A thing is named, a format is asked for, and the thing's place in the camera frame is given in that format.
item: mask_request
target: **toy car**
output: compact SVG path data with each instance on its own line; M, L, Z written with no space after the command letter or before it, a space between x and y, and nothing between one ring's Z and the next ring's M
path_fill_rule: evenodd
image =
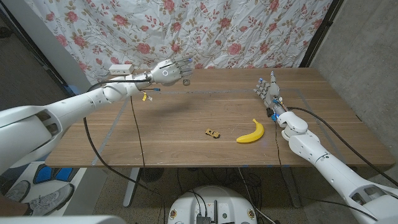
M214 130L211 130L210 128L206 129L205 131L206 134L212 136L213 138L219 138L220 134Z

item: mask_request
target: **floral curtain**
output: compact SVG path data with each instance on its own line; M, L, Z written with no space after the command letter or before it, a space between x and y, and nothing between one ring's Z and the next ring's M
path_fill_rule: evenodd
M297 67L332 0L25 0L90 82L111 64Z

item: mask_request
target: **gray wall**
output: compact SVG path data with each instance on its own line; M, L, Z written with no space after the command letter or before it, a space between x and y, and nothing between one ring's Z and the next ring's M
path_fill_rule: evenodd
M398 158L398 1L345 0L311 67Z
M44 22L22 0L2 0L57 72L80 93L91 86L76 60L63 48Z

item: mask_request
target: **wooden table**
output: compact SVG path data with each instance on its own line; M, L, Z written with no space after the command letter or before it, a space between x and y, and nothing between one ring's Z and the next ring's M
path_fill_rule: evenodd
M266 116L266 107L252 90L259 77L269 81L270 72L271 69L195 70L190 86L181 82L170 87L154 85L162 91L148 90L153 102L142 101L142 95L133 96L144 156L129 100L90 115L87 119L91 136L111 166L278 166L275 123ZM274 73L286 106L312 110L373 164L395 163L388 150L315 69L277 68ZM364 164L314 117L294 112L336 157L348 165ZM255 130L253 118L264 125L263 137L253 143L238 144L237 137ZM207 136L206 128L220 132L221 137ZM278 127L282 165L309 166L289 149L281 131ZM68 130L45 163L52 167L102 166L88 143L83 122Z

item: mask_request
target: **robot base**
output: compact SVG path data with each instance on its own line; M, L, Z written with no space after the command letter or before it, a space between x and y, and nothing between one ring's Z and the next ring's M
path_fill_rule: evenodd
M168 224L257 223L253 206L237 192L217 185L201 186L193 191L197 194L199 204L195 194L186 192L171 206ZM203 204L199 195L204 199L206 205Z

